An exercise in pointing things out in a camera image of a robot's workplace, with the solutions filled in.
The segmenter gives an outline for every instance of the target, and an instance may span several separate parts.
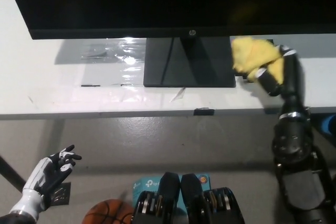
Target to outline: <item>hp logo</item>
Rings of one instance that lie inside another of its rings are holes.
[[[190,31],[189,31],[189,35],[191,35],[191,36],[196,35],[196,31],[195,31],[195,30],[190,30]]]

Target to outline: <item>robotic arm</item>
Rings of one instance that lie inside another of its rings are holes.
[[[283,99],[272,142],[280,193],[296,223],[336,223],[335,189],[322,153],[313,144],[309,111],[303,105],[302,66],[295,50],[282,45],[278,49],[284,60],[283,83],[265,67],[255,77],[269,95]]]
[[[39,214],[51,204],[54,190],[70,175],[75,160],[81,156],[71,152],[71,145],[62,151],[40,160],[22,191],[22,198],[0,224],[35,224]]]

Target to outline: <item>black monitor screen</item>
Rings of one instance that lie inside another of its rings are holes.
[[[334,33],[335,0],[16,0],[33,38]]]

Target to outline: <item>computer monitor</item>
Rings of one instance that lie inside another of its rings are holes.
[[[334,33],[334,0],[16,0],[33,39],[146,37],[147,87],[234,87],[230,35]]]

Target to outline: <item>blue box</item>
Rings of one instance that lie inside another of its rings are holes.
[[[196,174],[196,176],[199,178],[203,191],[210,190],[210,178],[208,174]],[[153,191],[157,192],[160,184],[160,179],[162,176],[152,176],[152,177],[143,177],[136,181],[133,185],[133,207],[135,207],[138,197],[141,192],[143,191]],[[182,193],[180,191],[180,195],[178,197],[177,202],[177,211],[176,213],[178,215],[187,215],[187,211],[185,208],[185,205],[183,203]]]

